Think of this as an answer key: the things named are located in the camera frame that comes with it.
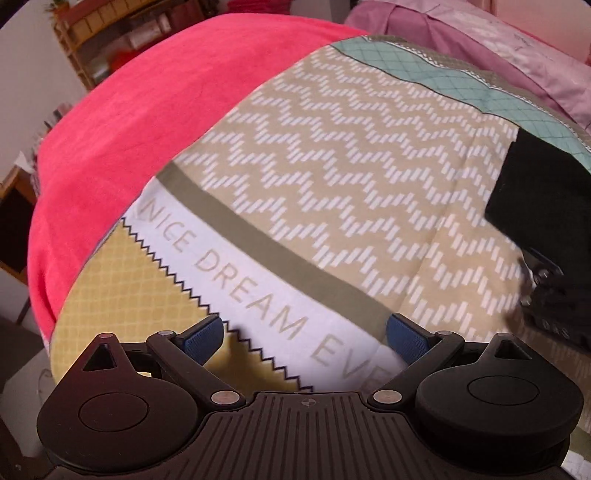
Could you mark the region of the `black pants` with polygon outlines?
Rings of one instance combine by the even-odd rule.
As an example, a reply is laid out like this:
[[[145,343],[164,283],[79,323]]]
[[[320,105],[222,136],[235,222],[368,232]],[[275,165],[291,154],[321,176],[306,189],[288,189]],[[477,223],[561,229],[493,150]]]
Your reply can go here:
[[[485,218],[563,274],[590,275],[590,173],[571,154],[519,130]]]

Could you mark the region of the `patterned patchwork bed sheet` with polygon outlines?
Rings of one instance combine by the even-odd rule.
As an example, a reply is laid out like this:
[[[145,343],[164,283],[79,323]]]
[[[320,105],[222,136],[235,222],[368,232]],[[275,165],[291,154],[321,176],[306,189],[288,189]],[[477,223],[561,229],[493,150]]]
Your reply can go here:
[[[54,479],[586,479],[590,345],[528,323],[533,280],[485,209],[519,130],[590,173],[590,136],[525,92],[394,37],[308,54],[143,187],[70,291],[38,417]],[[208,315],[202,411],[147,350]],[[406,408],[402,314],[465,347]]]

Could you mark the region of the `pink fleece blanket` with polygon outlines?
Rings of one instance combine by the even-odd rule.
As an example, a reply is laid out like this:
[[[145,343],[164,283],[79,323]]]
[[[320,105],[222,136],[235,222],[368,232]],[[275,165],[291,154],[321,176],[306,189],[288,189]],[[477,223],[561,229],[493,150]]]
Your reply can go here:
[[[357,35],[318,19],[224,14],[156,44],[87,94],[38,157],[27,276],[42,338],[51,338],[95,246],[152,176],[260,84]]]

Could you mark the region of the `pink floral quilt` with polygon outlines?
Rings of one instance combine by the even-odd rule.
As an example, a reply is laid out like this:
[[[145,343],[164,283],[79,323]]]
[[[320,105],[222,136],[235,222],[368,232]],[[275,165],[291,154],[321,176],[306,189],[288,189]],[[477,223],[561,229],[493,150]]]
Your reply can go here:
[[[360,1],[346,25],[496,73],[590,130],[590,67],[468,1]]]

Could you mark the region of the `wooden shelf unit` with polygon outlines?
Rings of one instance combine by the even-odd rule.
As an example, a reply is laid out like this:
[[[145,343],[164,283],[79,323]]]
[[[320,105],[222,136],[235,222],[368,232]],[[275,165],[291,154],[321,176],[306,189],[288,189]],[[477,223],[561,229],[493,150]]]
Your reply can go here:
[[[86,90],[160,41],[217,14],[215,1],[51,1],[53,32]]]

